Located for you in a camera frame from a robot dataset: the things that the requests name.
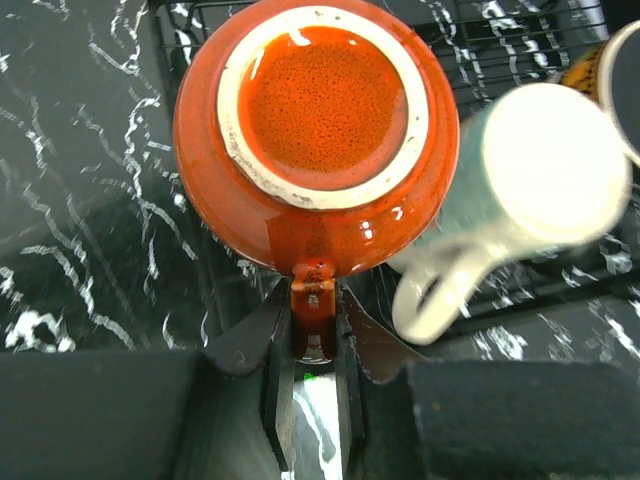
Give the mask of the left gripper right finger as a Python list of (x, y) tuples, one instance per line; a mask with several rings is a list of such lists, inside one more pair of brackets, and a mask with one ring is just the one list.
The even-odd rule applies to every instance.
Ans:
[(343, 477), (426, 477), (406, 367), (423, 356), (337, 293), (334, 359)]

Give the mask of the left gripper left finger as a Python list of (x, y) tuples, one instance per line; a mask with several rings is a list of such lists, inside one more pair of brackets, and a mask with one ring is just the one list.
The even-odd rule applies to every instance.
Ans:
[(203, 470), (289, 470), (293, 383), (290, 282), (206, 351), (199, 394)]

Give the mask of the orange black mug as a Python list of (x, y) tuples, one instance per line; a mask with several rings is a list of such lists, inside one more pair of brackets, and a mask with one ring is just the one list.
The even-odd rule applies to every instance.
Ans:
[(434, 220), (456, 170), (450, 83), (419, 35), (367, 1), (258, 1), (199, 49), (173, 139), (195, 210), (291, 278), (293, 352), (335, 357), (336, 282)]

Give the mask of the beige printed mug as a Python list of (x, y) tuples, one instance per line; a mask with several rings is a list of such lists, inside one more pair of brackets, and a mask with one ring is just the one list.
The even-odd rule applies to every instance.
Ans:
[(431, 344), (496, 267), (598, 239), (624, 213), (631, 182), (620, 135), (593, 100), (550, 82), (512, 89), (463, 123), (435, 220), (389, 260), (401, 276), (396, 333)]

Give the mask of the black skull mug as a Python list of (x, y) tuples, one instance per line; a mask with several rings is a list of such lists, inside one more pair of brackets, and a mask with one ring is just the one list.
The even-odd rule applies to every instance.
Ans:
[(626, 156), (639, 163), (639, 22), (627, 24), (550, 78), (596, 102), (611, 118)]

